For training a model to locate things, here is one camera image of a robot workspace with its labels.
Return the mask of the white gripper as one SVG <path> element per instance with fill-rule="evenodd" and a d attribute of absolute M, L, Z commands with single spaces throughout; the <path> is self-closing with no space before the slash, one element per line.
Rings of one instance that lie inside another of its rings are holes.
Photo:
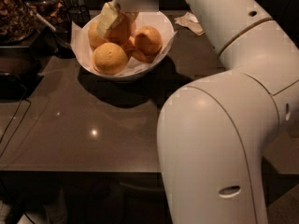
<path fill-rule="evenodd" d="M 133 24 L 138 12 L 156 12 L 159 10 L 159 0 L 112 0 L 104 3 L 97 18 L 97 33 L 105 38 L 108 32 L 122 21 L 121 10 L 129 24 Z"/>

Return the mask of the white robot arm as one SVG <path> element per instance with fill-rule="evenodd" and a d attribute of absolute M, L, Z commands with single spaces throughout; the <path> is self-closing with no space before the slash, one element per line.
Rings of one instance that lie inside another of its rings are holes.
<path fill-rule="evenodd" d="M 185 0 L 225 72 L 175 91 L 157 148 L 173 224 L 268 224 L 265 147 L 299 111 L 299 50 L 254 0 Z"/>

